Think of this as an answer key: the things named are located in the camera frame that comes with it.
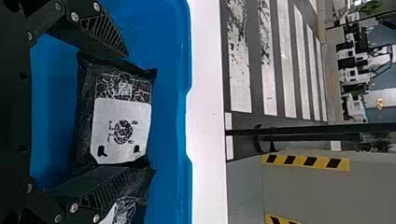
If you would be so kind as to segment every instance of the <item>white road marking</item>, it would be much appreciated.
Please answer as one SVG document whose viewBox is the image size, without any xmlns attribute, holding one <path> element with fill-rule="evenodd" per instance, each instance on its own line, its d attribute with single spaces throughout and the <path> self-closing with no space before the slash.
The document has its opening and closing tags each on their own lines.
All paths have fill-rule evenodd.
<svg viewBox="0 0 396 224">
<path fill-rule="evenodd" d="M 321 45 L 320 41 L 317 38 L 317 53 L 318 53 L 318 73 L 319 73 L 319 86 L 320 86 L 320 98 L 321 98 L 321 106 L 322 106 L 322 114 L 323 121 L 327 121 L 327 108 L 326 108 L 326 86 L 324 84 L 324 71 L 323 71 L 323 63 L 321 56 Z"/>
<path fill-rule="evenodd" d="M 262 54 L 262 98 L 264 114 L 277 116 L 274 49 L 269 0 L 259 0 L 259 25 Z"/>
<path fill-rule="evenodd" d="M 318 13 L 318 0 L 309 0 L 311 2 L 312 8 Z"/>
<path fill-rule="evenodd" d="M 277 0 L 277 14 L 279 19 L 279 40 L 282 59 L 285 112 L 286 117 L 297 118 L 294 92 L 293 58 L 291 54 L 289 1 Z"/>
<path fill-rule="evenodd" d="M 231 113 L 225 113 L 225 130 L 233 129 L 233 115 Z M 227 161 L 233 160 L 233 137 L 226 136 L 225 137 L 225 148 L 226 148 L 226 156 Z"/>
<path fill-rule="evenodd" d="M 228 8 L 231 11 L 227 22 L 231 110 L 251 113 L 246 2 L 231 0 Z"/>
<path fill-rule="evenodd" d="M 314 115 L 315 120 L 320 120 L 320 109 L 319 109 L 319 95 L 318 95 L 318 74 L 317 74 L 317 61 L 315 57 L 315 45 L 314 45 L 314 34 L 309 25 L 306 25 L 308 35 L 308 48 L 309 48 L 309 65 L 311 68 L 311 86 L 312 86 L 312 97 L 314 102 Z"/>
<path fill-rule="evenodd" d="M 303 119 L 311 119 L 308 94 L 308 76 L 306 71 L 303 15 L 296 6 L 294 6 L 294 17 L 296 22 L 298 67 L 300 71 L 301 107 L 303 110 Z"/>
</svg>

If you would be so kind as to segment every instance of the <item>blue plastic bin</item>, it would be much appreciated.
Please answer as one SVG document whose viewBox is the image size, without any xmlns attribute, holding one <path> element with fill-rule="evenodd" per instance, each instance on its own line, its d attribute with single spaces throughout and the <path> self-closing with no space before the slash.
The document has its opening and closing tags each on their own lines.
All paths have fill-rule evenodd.
<svg viewBox="0 0 396 224">
<path fill-rule="evenodd" d="M 190 12 L 185 0 L 103 0 L 138 66 L 158 68 L 148 140 L 151 166 L 146 223 L 191 223 L 191 162 L 186 155 L 186 94 L 191 87 Z M 67 170 L 73 138 L 77 49 L 44 35 L 32 49 L 31 176 L 42 187 Z"/>
</svg>

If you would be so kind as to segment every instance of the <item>printed logo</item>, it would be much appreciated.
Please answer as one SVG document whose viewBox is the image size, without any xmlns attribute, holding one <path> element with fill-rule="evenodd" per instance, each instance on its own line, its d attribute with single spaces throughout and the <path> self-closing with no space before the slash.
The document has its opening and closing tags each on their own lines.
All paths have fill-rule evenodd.
<svg viewBox="0 0 396 224">
<path fill-rule="evenodd" d="M 133 120 L 129 122 L 128 120 L 122 119 L 117 122 L 109 121 L 108 129 L 110 133 L 108 134 L 107 142 L 114 141 L 118 145 L 133 144 L 134 141 L 130 140 L 134 134 L 133 125 L 137 125 L 138 122 Z"/>
</svg>

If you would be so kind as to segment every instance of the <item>yellow black hazard stripe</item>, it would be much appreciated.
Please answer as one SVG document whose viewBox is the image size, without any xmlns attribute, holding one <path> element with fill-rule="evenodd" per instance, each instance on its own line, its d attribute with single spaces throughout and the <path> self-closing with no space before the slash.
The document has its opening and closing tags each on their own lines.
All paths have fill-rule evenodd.
<svg viewBox="0 0 396 224">
<path fill-rule="evenodd" d="M 265 215 L 265 224 L 303 224 L 301 222 L 292 221 L 283 217 L 273 215 Z"/>
<path fill-rule="evenodd" d="M 323 156 L 262 155 L 262 164 L 297 166 L 320 170 L 349 171 L 349 159 Z"/>
</svg>

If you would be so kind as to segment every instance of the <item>black package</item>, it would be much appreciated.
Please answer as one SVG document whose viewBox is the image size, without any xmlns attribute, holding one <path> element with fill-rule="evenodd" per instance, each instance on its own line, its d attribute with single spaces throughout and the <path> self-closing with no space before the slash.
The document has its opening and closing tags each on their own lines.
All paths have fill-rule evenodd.
<svg viewBox="0 0 396 224">
<path fill-rule="evenodd" d="M 78 101 L 70 161 L 118 164 L 144 158 L 156 69 L 78 53 Z"/>
<path fill-rule="evenodd" d="M 128 185 L 122 189 L 101 224 L 143 224 L 149 199 L 149 184 L 154 171 L 136 170 L 128 175 Z"/>
</svg>

